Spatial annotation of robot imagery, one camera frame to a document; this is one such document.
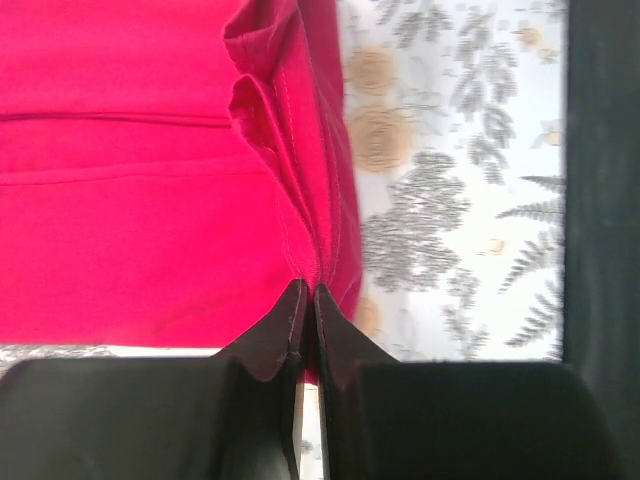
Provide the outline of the magenta t shirt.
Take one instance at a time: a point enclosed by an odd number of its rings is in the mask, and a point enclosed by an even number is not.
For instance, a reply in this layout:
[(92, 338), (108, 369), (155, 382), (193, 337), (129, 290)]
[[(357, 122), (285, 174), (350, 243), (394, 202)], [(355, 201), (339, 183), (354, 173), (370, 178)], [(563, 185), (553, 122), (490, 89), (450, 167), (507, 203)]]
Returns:
[(1, 5), (1, 340), (222, 347), (362, 282), (332, 1)]

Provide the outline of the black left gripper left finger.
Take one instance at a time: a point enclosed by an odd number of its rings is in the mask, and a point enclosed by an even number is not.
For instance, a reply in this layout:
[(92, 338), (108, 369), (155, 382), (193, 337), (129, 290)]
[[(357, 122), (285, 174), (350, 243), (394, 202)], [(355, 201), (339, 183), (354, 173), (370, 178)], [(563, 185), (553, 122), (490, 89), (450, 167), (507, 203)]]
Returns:
[(210, 357), (33, 359), (1, 380), (5, 479), (295, 479), (308, 288)]

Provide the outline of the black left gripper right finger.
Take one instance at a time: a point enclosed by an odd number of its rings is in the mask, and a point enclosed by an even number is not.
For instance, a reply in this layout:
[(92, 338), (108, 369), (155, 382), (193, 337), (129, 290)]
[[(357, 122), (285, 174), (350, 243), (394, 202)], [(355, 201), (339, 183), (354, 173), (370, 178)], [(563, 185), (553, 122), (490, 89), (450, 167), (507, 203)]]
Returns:
[(546, 362), (400, 362), (315, 293), (328, 479), (619, 479), (583, 381)]

